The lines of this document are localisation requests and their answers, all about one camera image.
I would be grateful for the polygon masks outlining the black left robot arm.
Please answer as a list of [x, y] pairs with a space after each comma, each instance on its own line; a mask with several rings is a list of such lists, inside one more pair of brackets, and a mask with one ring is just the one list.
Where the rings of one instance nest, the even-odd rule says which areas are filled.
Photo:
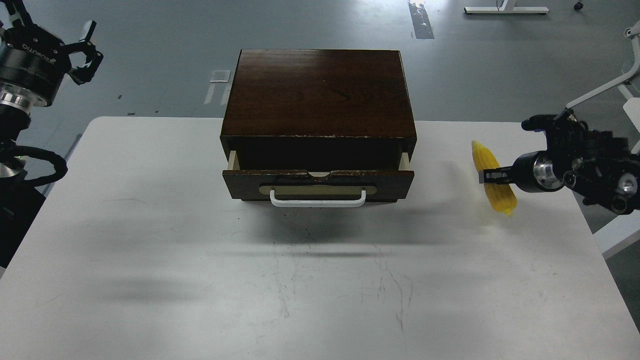
[[64, 43], [34, 23], [22, 0], [3, 5], [9, 16], [9, 27], [1, 28], [0, 51], [0, 260], [5, 270], [46, 199], [39, 187], [68, 171], [64, 157], [18, 145], [18, 137], [29, 128], [35, 107], [54, 103], [64, 77], [87, 84], [104, 57], [92, 41], [95, 21], [86, 23], [79, 41]]

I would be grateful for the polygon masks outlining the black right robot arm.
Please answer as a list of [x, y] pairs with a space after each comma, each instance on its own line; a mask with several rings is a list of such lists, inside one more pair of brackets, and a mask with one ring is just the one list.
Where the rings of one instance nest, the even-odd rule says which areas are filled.
[[583, 196], [585, 205], [599, 205], [617, 215], [639, 209], [639, 155], [629, 150], [626, 137], [590, 129], [571, 109], [531, 116], [521, 127], [543, 132], [546, 150], [524, 153], [510, 166], [500, 167], [489, 148], [471, 142], [478, 181], [496, 212], [511, 215], [517, 207], [511, 185], [527, 193], [567, 188]]

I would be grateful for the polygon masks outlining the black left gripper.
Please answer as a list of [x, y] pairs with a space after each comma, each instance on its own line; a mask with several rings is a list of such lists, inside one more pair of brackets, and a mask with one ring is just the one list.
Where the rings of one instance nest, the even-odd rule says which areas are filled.
[[[18, 107], [50, 107], [65, 73], [77, 85], [91, 82], [104, 59], [92, 41], [98, 23], [84, 24], [78, 41], [65, 44], [37, 27], [22, 0], [2, 0], [10, 27], [1, 25], [1, 94], [19, 97]], [[82, 66], [70, 69], [68, 55], [81, 53]]]

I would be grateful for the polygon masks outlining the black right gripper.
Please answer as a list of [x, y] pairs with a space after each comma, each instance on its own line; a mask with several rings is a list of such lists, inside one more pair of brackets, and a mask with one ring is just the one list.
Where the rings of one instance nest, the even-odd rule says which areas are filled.
[[527, 193], [557, 192], [564, 187], [553, 170], [553, 162], [545, 151], [524, 153], [511, 167], [482, 170], [482, 183], [507, 185], [514, 183]]

